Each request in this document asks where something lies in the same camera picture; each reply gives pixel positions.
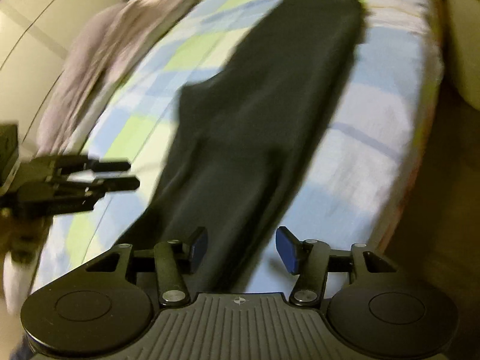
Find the dark grey garment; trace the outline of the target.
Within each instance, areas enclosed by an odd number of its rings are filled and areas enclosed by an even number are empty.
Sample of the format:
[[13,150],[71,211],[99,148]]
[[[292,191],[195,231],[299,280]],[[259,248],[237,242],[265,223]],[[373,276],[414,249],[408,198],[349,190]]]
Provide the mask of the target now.
[[212,78],[181,89],[154,196],[120,243],[147,250],[204,228],[192,293],[231,289],[304,177],[364,29],[360,0],[282,0]]

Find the checked bed sheet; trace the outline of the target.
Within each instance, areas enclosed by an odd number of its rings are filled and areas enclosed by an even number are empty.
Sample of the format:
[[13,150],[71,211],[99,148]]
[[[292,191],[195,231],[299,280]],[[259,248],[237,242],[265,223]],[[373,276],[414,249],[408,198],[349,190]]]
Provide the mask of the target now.
[[[43,220],[25,262],[4,259],[1,296],[26,297],[108,249],[151,201],[176,132],[182,86],[216,75],[239,42],[282,0],[199,0],[122,80],[79,152],[127,158],[136,193],[91,214]],[[326,135],[283,224],[335,248],[385,241],[400,216],[431,128],[439,83],[434,0],[360,0],[364,35]]]

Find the white folded quilt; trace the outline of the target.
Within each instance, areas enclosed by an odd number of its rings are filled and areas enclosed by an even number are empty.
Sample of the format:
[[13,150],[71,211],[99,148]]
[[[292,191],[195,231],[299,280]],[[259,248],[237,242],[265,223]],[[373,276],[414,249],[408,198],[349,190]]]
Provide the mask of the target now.
[[41,155],[79,152],[122,80],[199,0],[128,0],[74,40],[37,130]]

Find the white laundry bin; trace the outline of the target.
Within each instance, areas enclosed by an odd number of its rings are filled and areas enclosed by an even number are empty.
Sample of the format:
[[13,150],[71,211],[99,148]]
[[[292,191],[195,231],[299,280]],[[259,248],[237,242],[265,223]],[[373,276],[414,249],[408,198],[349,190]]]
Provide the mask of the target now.
[[450,71],[460,96],[479,108],[479,0],[444,0]]

